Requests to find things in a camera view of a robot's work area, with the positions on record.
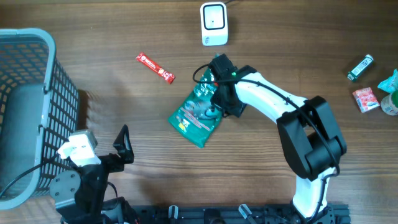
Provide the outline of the green lid jar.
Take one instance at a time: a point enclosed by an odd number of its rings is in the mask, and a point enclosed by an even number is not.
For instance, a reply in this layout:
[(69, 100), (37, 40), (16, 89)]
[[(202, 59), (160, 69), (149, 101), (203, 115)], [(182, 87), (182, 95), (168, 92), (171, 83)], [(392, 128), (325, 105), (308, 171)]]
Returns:
[(384, 97), (381, 101), (381, 108), (385, 114), (391, 116), (397, 116), (398, 108), (397, 108), (397, 94), (398, 91), (394, 91), (393, 93)]

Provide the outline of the green 3M gloves packet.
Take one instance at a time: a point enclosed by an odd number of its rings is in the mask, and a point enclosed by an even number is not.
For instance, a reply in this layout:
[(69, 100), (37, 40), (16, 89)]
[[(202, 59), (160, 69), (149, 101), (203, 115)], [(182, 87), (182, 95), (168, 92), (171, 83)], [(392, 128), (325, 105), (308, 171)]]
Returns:
[(192, 92), (168, 118), (168, 122), (186, 139), (203, 148), (213, 131), (221, 123), (222, 112), (212, 105), (211, 97), (217, 86), (207, 84), (214, 76), (208, 69)]

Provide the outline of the green white battery pack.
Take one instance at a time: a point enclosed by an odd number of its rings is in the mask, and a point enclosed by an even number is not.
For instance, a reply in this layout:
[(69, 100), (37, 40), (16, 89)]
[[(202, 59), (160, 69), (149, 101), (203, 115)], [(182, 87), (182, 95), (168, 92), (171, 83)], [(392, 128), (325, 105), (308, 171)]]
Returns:
[(373, 64), (373, 61), (373, 57), (367, 54), (357, 66), (348, 72), (347, 78), (355, 82)]

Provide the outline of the red white small box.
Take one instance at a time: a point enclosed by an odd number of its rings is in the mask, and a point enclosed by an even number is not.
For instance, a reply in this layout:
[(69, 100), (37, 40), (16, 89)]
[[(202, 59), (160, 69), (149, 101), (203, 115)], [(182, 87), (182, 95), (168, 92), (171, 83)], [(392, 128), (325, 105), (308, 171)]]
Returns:
[(353, 96), (362, 113), (380, 107), (380, 104), (370, 87), (354, 91)]

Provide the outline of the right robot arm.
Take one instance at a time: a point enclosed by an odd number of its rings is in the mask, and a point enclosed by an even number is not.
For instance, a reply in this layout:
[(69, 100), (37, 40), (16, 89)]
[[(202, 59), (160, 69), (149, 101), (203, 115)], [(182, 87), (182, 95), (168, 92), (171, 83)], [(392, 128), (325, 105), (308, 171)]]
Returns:
[(223, 116), (240, 117), (247, 106), (273, 121), (286, 162), (296, 174), (292, 203), (306, 223), (327, 208), (329, 180), (340, 174), (347, 144), (326, 99), (295, 96), (267, 81), (255, 68), (237, 68), (225, 55), (207, 66), (217, 89), (211, 103)]

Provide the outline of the light green tissue pack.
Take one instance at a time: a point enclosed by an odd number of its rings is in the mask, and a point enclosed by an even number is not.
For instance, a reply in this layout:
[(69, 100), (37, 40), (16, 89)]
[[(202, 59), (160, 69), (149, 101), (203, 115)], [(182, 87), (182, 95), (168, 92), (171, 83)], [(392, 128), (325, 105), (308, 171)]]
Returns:
[(393, 93), (398, 89), (397, 69), (394, 70), (392, 76), (378, 84), (378, 88), (387, 93)]

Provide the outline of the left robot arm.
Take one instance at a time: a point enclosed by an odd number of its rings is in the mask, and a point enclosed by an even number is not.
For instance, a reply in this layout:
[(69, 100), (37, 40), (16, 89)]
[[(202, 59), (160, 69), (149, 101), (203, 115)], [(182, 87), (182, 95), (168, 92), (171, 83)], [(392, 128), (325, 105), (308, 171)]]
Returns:
[(89, 129), (76, 131), (57, 151), (62, 159), (70, 159), (72, 168), (58, 174), (50, 183), (50, 195), (61, 223), (139, 223), (140, 219), (124, 197), (105, 200), (110, 173), (122, 172), (134, 162), (129, 130), (124, 125), (113, 147), (117, 153), (97, 156), (98, 142)]

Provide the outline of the red Nescafe sachet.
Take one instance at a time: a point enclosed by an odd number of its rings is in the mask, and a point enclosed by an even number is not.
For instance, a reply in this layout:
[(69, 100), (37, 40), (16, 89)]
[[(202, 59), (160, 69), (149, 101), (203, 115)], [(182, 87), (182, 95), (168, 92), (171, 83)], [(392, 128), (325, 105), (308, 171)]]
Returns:
[(136, 60), (151, 69), (154, 73), (158, 74), (158, 76), (162, 77), (168, 84), (172, 84), (172, 82), (175, 80), (175, 75), (173, 73), (170, 73), (162, 68), (159, 64), (149, 58), (144, 52), (141, 52), (136, 57)]

